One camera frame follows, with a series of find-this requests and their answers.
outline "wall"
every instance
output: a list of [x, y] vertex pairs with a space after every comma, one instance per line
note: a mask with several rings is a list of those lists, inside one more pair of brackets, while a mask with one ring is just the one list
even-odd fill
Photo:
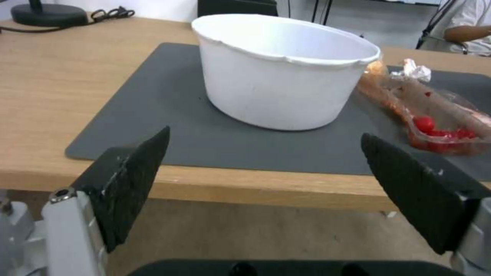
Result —
[[[0, 19], [5, 5], [27, 0], [0, 3]], [[119, 5], [134, 9], [138, 16], [189, 22], [196, 17], [197, 0], [54, 0], [86, 10], [112, 9]], [[288, 16], [288, 0], [277, 0], [281, 16]], [[292, 17], [310, 21], [315, 0], [290, 0]], [[320, 0], [317, 22], [326, 0]], [[414, 48], [421, 31], [436, 7], [377, 2], [369, 0], [334, 0], [328, 26], [340, 28], [385, 46]]]

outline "black cable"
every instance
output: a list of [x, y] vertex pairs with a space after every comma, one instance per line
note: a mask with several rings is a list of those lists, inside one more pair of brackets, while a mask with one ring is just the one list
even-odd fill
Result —
[[17, 29], [17, 28], [0, 26], [0, 33], [3, 30], [12, 31], [12, 32], [21, 32], [21, 33], [47, 33], [47, 32], [59, 31], [59, 30], [64, 30], [64, 29], [68, 29], [68, 28], [73, 28], [73, 27], [89, 26], [89, 25], [100, 23], [100, 22], [105, 21], [105, 20], [129, 18], [129, 17], [132, 17], [134, 15], [135, 15], [134, 10], [127, 10], [124, 7], [120, 6], [119, 8], [112, 9], [109, 12], [106, 12], [103, 9], [99, 9], [99, 10], [94, 11], [90, 15], [90, 17], [92, 18], [92, 22], [89, 22], [85, 25], [74, 25], [74, 26], [67, 26], [67, 27], [58, 27], [58, 28], [51, 28], [51, 29], [38, 29], [38, 30]]
[[319, 0], [315, 0], [314, 12], [312, 13], [312, 23], [315, 21], [315, 16], [317, 14], [317, 6], [319, 6]]
[[327, 1], [329, 2], [329, 5], [327, 5], [326, 15], [324, 16], [324, 22], [322, 23], [322, 25], [324, 26], [327, 24], [327, 17], [329, 16], [329, 12], [331, 11], [333, 0], [327, 0]]
[[321, 17], [319, 19], [319, 24], [322, 22], [322, 17], [324, 16], [324, 13], [326, 12], [327, 2], [329, 2], [329, 0], [326, 0], [326, 2], [324, 3], [324, 7], [322, 8]]

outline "plastic bag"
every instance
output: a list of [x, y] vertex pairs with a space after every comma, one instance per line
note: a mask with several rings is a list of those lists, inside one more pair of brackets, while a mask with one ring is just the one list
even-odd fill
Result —
[[392, 79], [380, 61], [357, 89], [406, 123], [411, 146], [444, 154], [475, 154], [491, 145], [491, 117], [462, 96], [410, 78]]

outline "cord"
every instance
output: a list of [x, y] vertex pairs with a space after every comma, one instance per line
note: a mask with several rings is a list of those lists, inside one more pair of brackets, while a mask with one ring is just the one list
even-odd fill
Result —
[[321, 13], [321, 17], [319, 19], [319, 24], [322, 23], [322, 17], [324, 16], [324, 13], [326, 12], [326, 9], [327, 9], [327, 3], [329, 2], [329, 0], [326, 0], [326, 3], [324, 3], [324, 7], [322, 8], [322, 13]]
[[0, 26], [0, 33], [3, 30], [12, 31], [12, 32], [21, 32], [21, 33], [47, 33], [47, 32], [64, 30], [64, 29], [68, 29], [68, 28], [72, 28], [72, 27], [82, 27], [82, 26], [93, 25], [93, 24], [97, 24], [97, 23], [100, 23], [100, 22], [105, 21], [105, 20], [129, 18], [129, 17], [132, 17], [134, 15], [135, 15], [134, 10], [127, 10], [124, 7], [120, 6], [119, 8], [112, 9], [109, 12], [106, 12], [103, 9], [98, 9], [98, 10], [94, 11], [90, 15], [90, 17], [92, 18], [92, 22], [89, 22], [85, 25], [75, 25], [75, 26], [68, 26], [68, 27], [41, 29], [41, 30], [17, 29], [17, 28], [9, 28], [9, 27]]

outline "screw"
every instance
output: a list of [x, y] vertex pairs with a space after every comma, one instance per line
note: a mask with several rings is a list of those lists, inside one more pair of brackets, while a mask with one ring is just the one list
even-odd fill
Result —
[[64, 200], [77, 197], [77, 192], [72, 187], [58, 189], [50, 194], [51, 204], [62, 202]]
[[4, 198], [0, 201], [0, 213], [10, 216], [14, 212], [12, 208], [12, 202], [8, 198]]

